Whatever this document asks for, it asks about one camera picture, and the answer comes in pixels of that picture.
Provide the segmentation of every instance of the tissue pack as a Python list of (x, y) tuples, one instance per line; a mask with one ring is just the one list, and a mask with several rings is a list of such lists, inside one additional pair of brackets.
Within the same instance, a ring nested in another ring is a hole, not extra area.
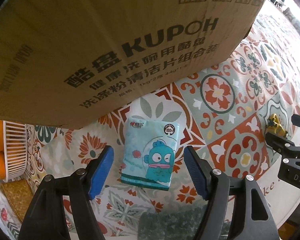
[(169, 190), (179, 124), (128, 118), (121, 182)]

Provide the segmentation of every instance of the blue cartoon fish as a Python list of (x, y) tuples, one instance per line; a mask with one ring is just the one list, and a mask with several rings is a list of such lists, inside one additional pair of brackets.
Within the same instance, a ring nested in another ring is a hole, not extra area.
[(174, 164), (174, 152), (162, 140), (152, 144), (153, 148), (143, 160), (148, 164), (147, 179), (159, 182), (170, 182)]

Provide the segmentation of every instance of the printed logo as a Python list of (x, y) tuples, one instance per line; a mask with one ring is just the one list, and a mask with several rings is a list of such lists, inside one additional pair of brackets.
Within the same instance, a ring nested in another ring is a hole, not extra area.
[(165, 133), (166, 135), (172, 135), (172, 134), (174, 134), (175, 130), (176, 130), (176, 129), (174, 128), (174, 125), (171, 124), (171, 123), (167, 124), (167, 125), (163, 128), (163, 131), (164, 131), (164, 133)]
[(143, 126), (143, 123), (142, 122), (135, 122), (135, 121), (132, 121), (130, 123), (130, 125), (134, 128), (141, 128)]

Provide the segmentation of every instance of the screw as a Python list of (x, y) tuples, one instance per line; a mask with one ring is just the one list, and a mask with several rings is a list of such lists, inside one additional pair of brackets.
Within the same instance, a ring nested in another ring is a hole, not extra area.
[(86, 169), (84, 169), (84, 168), (80, 168), (80, 169), (77, 169), (77, 170), (75, 171), (75, 173), (78, 174), (78, 175), (82, 175), (82, 174), (84, 174), (85, 172), (86, 172)]
[(253, 180), (254, 180), (253, 176), (250, 175), (250, 174), (248, 174), (248, 175), (246, 176), (246, 179), (249, 180), (249, 181), (253, 181)]
[(216, 174), (216, 175), (220, 175), (221, 174), (221, 170), (219, 170), (219, 169), (213, 169), (213, 171), (212, 171), (214, 174)]
[(52, 180), (52, 178), (53, 178), (52, 175), (48, 174), (47, 176), (44, 177), (44, 180), (45, 181), (50, 181), (50, 180)]

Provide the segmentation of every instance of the patterned tablecloth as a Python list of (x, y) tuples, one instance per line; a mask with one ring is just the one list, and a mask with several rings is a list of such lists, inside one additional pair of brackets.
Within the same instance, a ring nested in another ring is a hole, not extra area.
[[(183, 161), (187, 145), (234, 177), (252, 174), (259, 179), (271, 169), (279, 157), (264, 141), (272, 113), (277, 113), (291, 138), (296, 128), (290, 117), (300, 114), (300, 36), (266, 1), (249, 36), (228, 60), (190, 73), (80, 130), (29, 125), (26, 177), (35, 191), (46, 174), (68, 176), (111, 145), (115, 160), (101, 195), (93, 201), (95, 214), (106, 236), (136, 235), (143, 212), (183, 212), (205, 203)], [(129, 116), (180, 124), (169, 191), (120, 182)], [(64, 204), (69, 229), (75, 232), (68, 197)]]

